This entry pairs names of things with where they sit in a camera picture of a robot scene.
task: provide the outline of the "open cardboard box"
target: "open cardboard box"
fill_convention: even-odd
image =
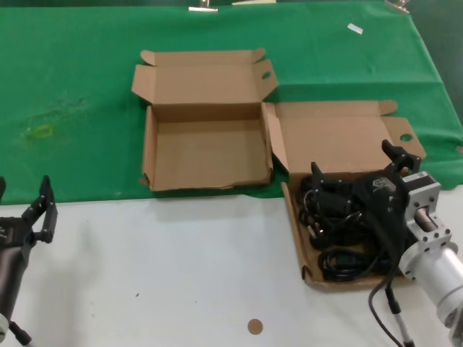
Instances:
[[[278,82],[265,50],[154,53],[132,91],[148,101],[143,173],[151,190],[269,184],[262,100]]]
[[[265,51],[154,53],[137,65],[132,91],[148,101],[143,173],[153,191],[225,189],[269,184],[271,154],[289,172],[283,184],[302,278],[325,287],[371,286],[381,278],[325,282],[309,234],[297,219],[294,193],[311,174],[352,179],[389,164],[384,139],[420,157],[409,122],[390,117],[394,101],[263,103],[277,87]],[[402,141],[409,135],[410,141]]]
[[[338,179],[353,179],[385,168],[390,160],[381,149],[384,139],[424,158],[425,151],[409,122],[388,116],[397,110],[392,100],[267,103],[266,108],[273,153],[289,172],[283,192],[302,278],[308,285],[332,288],[378,283],[381,276],[348,283],[324,281],[318,267],[320,252],[312,247],[307,229],[297,218],[294,193],[301,179],[311,174],[313,161],[323,173]]]

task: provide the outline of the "metal clip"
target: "metal clip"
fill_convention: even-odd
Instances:
[[[218,9],[209,7],[209,0],[200,0],[199,7],[188,7],[188,11],[196,12],[218,12]]]
[[[406,8],[406,5],[408,4],[410,0],[384,0],[384,2],[392,7],[392,9],[395,9],[398,12],[406,13],[409,14],[408,9]]]

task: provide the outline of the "box lid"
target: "box lid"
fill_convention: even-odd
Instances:
[[[310,174],[313,161],[327,174],[382,169],[390,162],[381,150],[383,140],[425,156],[409,122],[388,116],[397,110],[392,100],[267,103],[266,108],[273,154],[290,174]]]
[[[263,48],[254,51],[143,51],[132,91],[152,104],[258,103],[278,85]]]

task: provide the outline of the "white table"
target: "white table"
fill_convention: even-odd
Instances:
[[[463,245],[463,187],[439,215]],[[25,206],[0,207],[0,216]],[[282,199],[246,196],[59,204],[53,244],[32,253],[14,320],[40,347],[393,346],[368,291],[300,278]],[[417,347],[450,346],[424,292],[397,288]],[[399,336],[383,293],[375,300]],[[251,335],[247,323],[263,322]],[[19,347],[11,333],[2,344]]]

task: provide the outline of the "small round sticker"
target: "small round sticker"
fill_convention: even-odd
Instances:
[[[247,323],[247,329],[253,335],[259,335],[263,330],[263,325],[260,320],[250,320]]]

